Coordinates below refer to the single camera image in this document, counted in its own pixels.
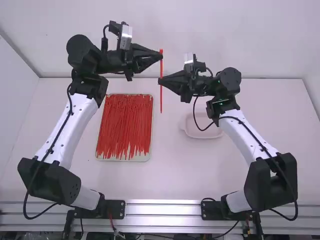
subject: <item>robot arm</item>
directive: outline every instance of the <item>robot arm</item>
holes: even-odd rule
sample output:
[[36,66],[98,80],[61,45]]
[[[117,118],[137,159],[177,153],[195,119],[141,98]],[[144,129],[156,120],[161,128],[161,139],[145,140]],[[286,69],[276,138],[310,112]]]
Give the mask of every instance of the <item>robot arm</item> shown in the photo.
[[116,50],[108,50],[108,39],[101,40],[99,50],[84,35],[75,35],[67,43],[68,62],[73,67],[72,83],[67,89],[69,102],[52,133],[32,159],[22,158],[18,172],[27,188],[23,213],[27,219],[28,195],[108,215],[102,193],[82,185],[78,176],[69,171],[75,149],[92,116],[101,106],[109,81],[99,74],[124,74],[132,81],[163,58],[162,54],[131,43],[132,28],[125,22],[109,23],[109,31],[118,36]]
[[[208,70],[211,76],[200,76]],[[163,78],[158,83],[190,103],[192,97],[213,96],[206,102],[210,119],[221,127],[241,151],[249,171],[244,187],[221,197],[225,217],[242,211],[262,212],[296,202],[297,161],[290,153],[281,154],[265,141],[249,124],[240,110],[235,95],[240,92],[241,73],[228,67],[213,76],[195,54],[186,54],[184,69]]]

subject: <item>metal bracket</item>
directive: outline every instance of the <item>metal bracket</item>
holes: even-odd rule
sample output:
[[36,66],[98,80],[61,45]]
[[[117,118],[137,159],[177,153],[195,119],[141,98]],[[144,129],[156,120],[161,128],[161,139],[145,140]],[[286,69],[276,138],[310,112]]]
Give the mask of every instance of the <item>metal bracket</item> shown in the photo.
[[253,216],[244,211],[225,216],[220,201],[203,201],[201,203],[201,218],[204,221],[252,221]]
[[126,202],[124,200],[104,200],[100,211],[91,211],[76,207],[75,219],[124,219]]

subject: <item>red stick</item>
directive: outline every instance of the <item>red stick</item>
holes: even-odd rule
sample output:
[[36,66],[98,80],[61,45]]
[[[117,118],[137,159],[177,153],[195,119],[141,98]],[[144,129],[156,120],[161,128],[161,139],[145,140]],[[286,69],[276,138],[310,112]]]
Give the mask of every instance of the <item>red stick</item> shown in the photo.
[[[164,50],[160,49],[160,54],[164,54]],[[164,76],[164,61],[163,59],[160,60],[160,78]],[[162,85],[160,86],[160,113],[162,114]]]

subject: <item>tray of red sticks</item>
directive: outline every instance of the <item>tray of red sticks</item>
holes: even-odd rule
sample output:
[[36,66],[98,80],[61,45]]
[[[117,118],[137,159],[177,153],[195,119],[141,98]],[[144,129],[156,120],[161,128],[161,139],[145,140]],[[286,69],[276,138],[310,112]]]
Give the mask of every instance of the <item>tray of red sticks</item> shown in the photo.
[[153,105],[150,94],[107,95],[95,157],[102,161],[149,160]]

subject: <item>black cable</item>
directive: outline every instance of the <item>black cable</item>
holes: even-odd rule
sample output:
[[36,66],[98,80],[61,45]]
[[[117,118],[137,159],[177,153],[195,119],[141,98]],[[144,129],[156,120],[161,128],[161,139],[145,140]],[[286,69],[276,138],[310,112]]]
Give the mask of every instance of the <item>black cable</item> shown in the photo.
[[221,237],[227,235],[228,233],[230,233],[230,232],[237,226],[238,223],[239,223],[239,221],[236,221],[235,224],[234,224],[228,231],[226,231],[225,233],[220,234],[220,235],[218,235],[218,236],[215,236],[215,237],[214,237],[214,240],[216,240],[216,239],[218,239],[218,238],[221,238]]
[[212,197],[205,197],[204,199],[201,200],[201,203],[202,203],[204,200],[211,200],[212,202],[216,202],[216,200],[213,199]]
[[143,234],[143,233],[140,233],[140,235],[137,236],[134,240],[138,240],[138,239],[141,237],[142,234]]
[[45,153],[45,155],[43,156],[42,160],[40,161],[40,163],[38,164],[37,168],[35,169],[34,171],[34,174],[30,180],[30,183],[29,183],[29,186],[28,188],[26,189],[26,193],[25,193],[25,196],[24,196],[24,200],[23,200],[23,215],[26,219],[28,220],[32,220],[32,219],[36,219],[38,218],[39,216],[41,216],[42,214],[44,214],[45,212],[47,212],[49,209],[51,209],[52,207],[54,207],[55,205],[58,205],[59,203],[58,202],[55,202],[53,203],[52,205],[50,205],[49,207],[47,207],[45,210],[43,210],[42,212],[40,212],[39,214],[35,215],[35,216],[28,216],[27,214],[27,201],[28,201],[28,196],[29,196],[29,192],[30,192],[30,189],[31,189],[31,186],[32,184],[34,183],[34,180],[37,176],[37,173],[40,169],[40,167],[42,166],[42,164],[44,163],[44,161],[46,160],[46,158],[48,157],[48,155],[53,151],[53,148],[55,146],[55,143],[57,142],[62,130],[64,129],[65,125],[67,124],[67,121],[68,119],[70,118],[70,116],[73,114],[72,112],[72,100],[71,100],[71,97],[70,97],[70,93],[69,93],[69,90],[70,90],[70,87],[71,87],[71,83],[70,85],[67,87],[66,89],[66,94],[68,96],[68,99],[69,99],[69,103],[70,103],[70,107],[69,107],[69,112],[68,112],[68,115],[66,116],[61,128],[59,129],[57,135],[55,136],[51,146],[49,147],[49,149],[47,150],[47,152]]
[[84,236],[84,225],[82,224],[82,217],[80,217],[80,225],[81,225],[81,237],[80,237],[80,240],[81,240],[82,237]]
[[212,71],[210,70],[210,68],[206,67],[205,69],[207,69],[209,71],[209,73],[211,74],[211,77],[214,77],[214,74],[212,73]]
[[107,24],[107,25],[105,25],[104,26],[104,28],[103,28],[103,37],[106,39],[107,37],[106,37],[106,29],[109,27],[110,25],[109,24]]
[[208,128],[210,128],[211,125],[214,124],[214,122],[210,123],[210,124],[209,124],[208,126],[206,126],[204,129],[201,129],[201,128],[199,127],[199,125],[198,125],[198,123],[197,123],[197,120],[196,120],[196,114],[195,114],[195,107],[196,107],[196,102],[197,102],[197,100],[198,100],[198,97],[199,97],[199,96],[197,96],[197,97],[195,98],[194,103],[193,103],[193,109],[192,109],[193,120],[194,120],[194,123],[195,123],[196,127],[197,127],[201,132],[204,132],[205,130],[207,130]]
[[282,171],[282,169],[280,168],[279,164],[276,162],[276,160],[274,159],[273,156],[271,156],[271,154],[268,152],[268,149],[259,141],[259,139],[254,135],[254,133],[247,127],[247,125],[241,121],[239,118],[237,117],[234,117],[234,116],[222,116],[222,117],[219,117],[218,120],[220,119],[234,119],[234,120],[237,120],[239,124],[243,125],[244,128],[250,133],[250,135],[254,138],[254,140],[261,146],[262,150],[265,151],[265,153],[268,155],[268,157],[271,159],[271,161],[273,162],[273,164],[276,166],[277,170],[280,172],[280,174],[282,175],[285,183],[287,184],[288,188],[289,188],[289,191],[292,195],[292,199],[294,201],[294,210],[295,210],[295,213],[294,213],[294,216],[293,218],[289,218],[285,215],[283,215],[282,213],[278,212],[277,210],[274,210],[274,209],[269,209],[270,211],[278,214],[279,216],[283,217],[284,219],[288,220],[288,221],[294,221],[297,219],[298,217],[298,203],[297,203],[297,200],[295,199],[295,194],[294,194],[294,190],[289,182],[289,180],[287,179],[285,173]]

